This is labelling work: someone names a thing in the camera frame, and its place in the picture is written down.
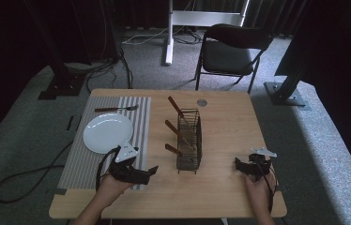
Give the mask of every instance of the gray placemat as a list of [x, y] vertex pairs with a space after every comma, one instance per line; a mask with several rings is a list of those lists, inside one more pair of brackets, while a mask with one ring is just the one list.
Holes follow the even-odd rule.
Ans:
[[[72, 147], [70, 148], [67, 163], [59, 180], [58, 188], [87, 188], [94, 189], [96, 173], [103, 154], [90, 151], [83, 140], [84, 128], [87, 124], [105, 112], [94, 112], [96, 108], [127, 107], [139, 104], [135, 111], [118, 111], [129, 118], [133, 125], [133, 134], [130, 144], [139, 148], [139, 156], [134, 161], [133, 167], [145, 170], [145, 157], [149, 129], [150, 97], [90, 97], [84, 109], [84, 114], [76, 132]], [[111, 162], [112, 156], [106, 159], [104, 170]]]

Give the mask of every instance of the chair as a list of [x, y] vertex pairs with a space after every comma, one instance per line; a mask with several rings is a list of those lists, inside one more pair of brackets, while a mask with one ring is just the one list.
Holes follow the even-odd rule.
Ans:
[[[199, 89], [201, 74], [238, 77], [237, 84], [252, 74], [248, 93], [252, 90], [261, 54], [267, 50], [273, 35], [261, 28], [248, 28], [229, 24], [216, 24], [205, 32], [196, 67], [196, 88]], [[259, 50], [252, 59], [251, 50]]]

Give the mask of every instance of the wooden handle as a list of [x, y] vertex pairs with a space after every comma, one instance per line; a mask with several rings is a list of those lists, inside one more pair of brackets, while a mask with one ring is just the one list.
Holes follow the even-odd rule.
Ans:
[[182, 111], [178, 108], [178, 106], [176, 105], [176, 102], [173, 100], [172, 97], [168, 97], [170, 103], [172, 103], [173, 107], [175, 108], [175, 110], [178, 112], [178, 115], [181, 118], [184, 118], [184, 113], [182, 113]]
[[169, 127], [169, 128], [176, 134], [176, 136], [178, 136], [179, 138], [182, 138], [182, 140], [184, 140], [184, 142], [185, 142], [193, 151], [196, 151], [196, 149], [192, 146], [192, 144], [190, 144], [190, 143], [188, 142], [188, 140], [181, 134], [180, 131], [178, 131], [178, 129], [176, 129], [176, 127], [174, 127], [174, 126], [172, 125], [172, 123], [170, 123], [170, 121], [166, 120], [164, 123], [167, 125], [167, 127]]
[[119, 108], [97, 108], [94, 110], [95, 113], [117, 111]]
[[165, 144], [164, 147], [165, 147], [167, 150], [169, 150], [170, 152], [179, 155], [180, 157], [183, 156], [183, 155], [182, 155], [182, 152], [180, 152], [178, 149], [174, 148], [172, 145], [170, 145], [170, 144], [168, 144], [168, 143]]
[[178, 131], [178, 129], [176, 129], [176, 127], [172, 125], [172, 123], [170, 123], [170, 121], [166, 120], [164, 121], [164, 123], [167, 125], [167, 127], [169, 127], [169, 129], [171, 129], [176, 134], [176, 136], [182, 138], [182, 134]]

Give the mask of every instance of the white plate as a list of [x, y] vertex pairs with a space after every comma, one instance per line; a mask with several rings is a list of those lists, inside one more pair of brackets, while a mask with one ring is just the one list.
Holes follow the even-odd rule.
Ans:
[[132, 131], [132, 123], [128, 117], [118, 113], [106, 113], [88, 123], [84, 129], [83, 140], [91, 151], [106, 154], [129, 141]]

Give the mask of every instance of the metal basket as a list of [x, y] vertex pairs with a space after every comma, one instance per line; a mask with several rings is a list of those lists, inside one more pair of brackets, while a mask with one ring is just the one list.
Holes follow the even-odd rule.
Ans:
[[177, 148], [182, 156], [177, 156], [176, 167], [179, 171], [196, 171], [202, 159], [202, 128], [199, 111], [181, 109], [184, 118], [178, 116], [177, 128], [182, 136], [177, 138]]

